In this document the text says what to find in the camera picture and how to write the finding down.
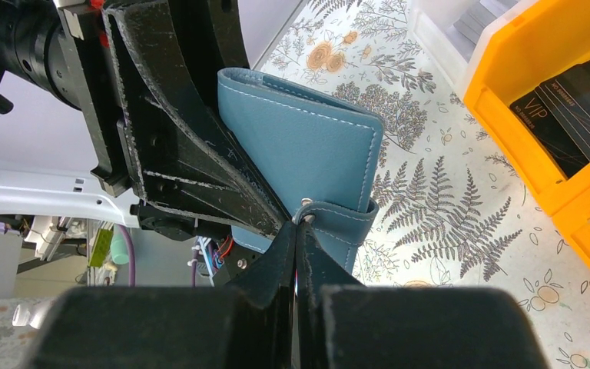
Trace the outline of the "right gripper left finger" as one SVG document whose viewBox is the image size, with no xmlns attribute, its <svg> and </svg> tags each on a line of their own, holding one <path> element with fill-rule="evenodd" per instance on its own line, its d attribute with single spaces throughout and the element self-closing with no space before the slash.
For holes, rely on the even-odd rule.
<svg viewBox="0 0 590 369">
<path fill-rule="evenodd" d="M 84 287 L 51 306 L 24 368 L 289 368 L 296 225 L 220 287 Z"/>
</svg>

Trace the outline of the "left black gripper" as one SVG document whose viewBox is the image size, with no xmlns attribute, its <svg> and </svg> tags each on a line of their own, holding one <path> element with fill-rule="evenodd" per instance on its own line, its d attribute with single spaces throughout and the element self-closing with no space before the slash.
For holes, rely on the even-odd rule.
<svg viewBox="0 0 590 369">
<path fill-rule="evenodd" d="M 0 1 L 0 214 L 272 238 L 217 94 L 247 66 L 236 1 Z"/>
</svg>

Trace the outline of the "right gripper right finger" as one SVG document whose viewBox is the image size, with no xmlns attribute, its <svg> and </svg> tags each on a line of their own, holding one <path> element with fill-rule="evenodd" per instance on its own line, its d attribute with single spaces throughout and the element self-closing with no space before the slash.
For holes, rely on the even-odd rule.
<svg viewBox="0 0 590 369">
<path fill-rule="evenodd" d="M 303 222 L 295 233 L 302 368 L 545 368 L 529 320 L 495 288 L 367 287 Z"/>
</svg>

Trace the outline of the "blue card holder wallet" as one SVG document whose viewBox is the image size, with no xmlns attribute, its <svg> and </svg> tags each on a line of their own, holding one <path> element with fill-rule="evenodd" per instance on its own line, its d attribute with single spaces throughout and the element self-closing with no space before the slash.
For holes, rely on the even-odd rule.
<svg viewBox="0 0 590 369">
<path fill-rule="evenodd" d="M 245 68 L 217 75 L 221 119 L 294 221 L 313 217 L 325 252 L 351 271 L 379 210 L 371 198 L 383 120 Z"/>
</svg>

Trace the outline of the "white card storage bin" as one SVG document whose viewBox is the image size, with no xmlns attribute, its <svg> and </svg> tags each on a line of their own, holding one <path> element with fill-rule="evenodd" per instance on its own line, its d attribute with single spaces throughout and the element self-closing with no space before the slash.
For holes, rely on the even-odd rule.
<svg viewBox="0 0 590 369">
<path fill-rule="evenodd" d="M 418 0 L 409 32 L 463 98 L 491 37 L 534 5 L 533 0 Z"/>
</svg>

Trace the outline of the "yellow card storage bin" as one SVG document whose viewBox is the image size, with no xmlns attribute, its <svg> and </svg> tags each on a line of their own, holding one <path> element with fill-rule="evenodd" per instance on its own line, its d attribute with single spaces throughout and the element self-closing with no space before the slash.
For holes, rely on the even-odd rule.
<svg viewBox="0 0 590 369">
<path fill-rule="evenodd" d="M 590 1 L 519 1 L 490 23 L 463 100 L 590 269 Z"/>
</svg>

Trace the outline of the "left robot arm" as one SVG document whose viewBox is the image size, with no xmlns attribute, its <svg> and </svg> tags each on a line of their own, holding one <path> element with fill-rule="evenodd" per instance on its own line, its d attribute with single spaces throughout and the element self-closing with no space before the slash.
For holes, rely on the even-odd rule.
<svg viewBox="0 0 590 369">
<path fill-rule="evenodd" d="M 0 214 L 274 237 L 288 214 L 222 119 L 226 67 L 249 68 L 236 1 L 0 1 L 0 84 L 11 72 L 79 110 L 97 159 L 86 174 L 0 160 Z"/>
</svg>

